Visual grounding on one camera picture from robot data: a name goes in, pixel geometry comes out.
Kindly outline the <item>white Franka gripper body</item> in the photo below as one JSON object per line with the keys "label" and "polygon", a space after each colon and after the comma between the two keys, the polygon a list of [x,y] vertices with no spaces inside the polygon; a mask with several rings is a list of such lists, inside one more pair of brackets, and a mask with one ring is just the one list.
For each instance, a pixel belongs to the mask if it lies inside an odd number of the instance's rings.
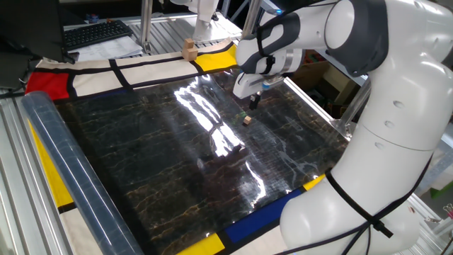
{"label": "white Franka gripper body", "polygon": [[260,74],[240,73],[236,78],[233,94],[240,99],[270,89],[270,85],[265,83],[264,76]]}

